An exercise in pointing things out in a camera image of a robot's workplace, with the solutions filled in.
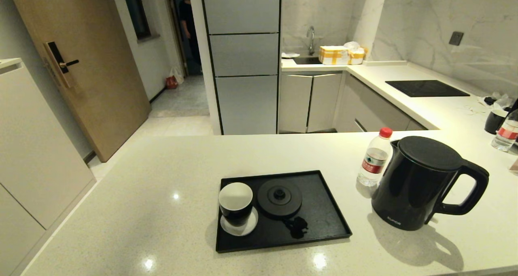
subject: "window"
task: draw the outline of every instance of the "window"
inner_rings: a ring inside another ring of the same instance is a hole
[[[142,0],[126,0],[128,6],[129,15],[137,34],[137,39],[148,38],[151,36],[149,30],[148,20],[146,19],[146,13],[144,12],[144,6],[142,6]]]

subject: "black tray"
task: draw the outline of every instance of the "black tray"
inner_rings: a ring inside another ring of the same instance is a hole
[[[257,204],[257,191],[261,185],[271,179],[288,180],[296,184],[302,193],[302,206],[294,217],[302,217],[308,223],[307,233],[301,239],[291,236],[290,230],[282,221],[269,219]],[[220,189],[234,182],[243,182],[252,188],[254,207],[259,214],[255,229],[243,237],[235,237],[225,232],[219,224],[221,211],[218,214],[218,233],[216,236],[216,252],[227,253],[256,248],[270,248],[291,244],[309,243],[324,240],[343,239],[352,235],[340,208],[338,208],[331,191],[325,183],[320,171],[307,171],[275,175],[250,176],[221,179]]]

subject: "bottle label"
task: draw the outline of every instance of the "bottle label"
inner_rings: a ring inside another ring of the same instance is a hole
[[[365,158],[361,163],[361,166],[369,173],[379,174],[385,165],[386,160],[378,160],[373,158],[369,154],[365,154]]]
[[[515,140],[516,138],[518,138],[518,132],[516,132],[518,131],[518,129],[516,127],[511,127],[511,129],[512,130],[500,127],[500,129],[498,130],[498,135],[509,140]]]

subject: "red bottle cap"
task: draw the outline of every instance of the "red bottle cap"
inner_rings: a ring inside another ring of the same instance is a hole
[[[388,139],[389,137],[392,136],[392,129],[390,129],[389,127],[382,127],[380,129],[380,136],[382,138]]]

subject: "water bottle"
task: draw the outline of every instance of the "water bottle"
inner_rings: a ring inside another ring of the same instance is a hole
[[[389,140],[391,136],[392,129],[383,127],[379,135],[370,142],[357,176],[357,181],[362,185],[375,186],[383,175],[383,167],[392,156]]]
[[[491,142],[492,147],[507,152],[518,138],[518,109],[511,112]]]

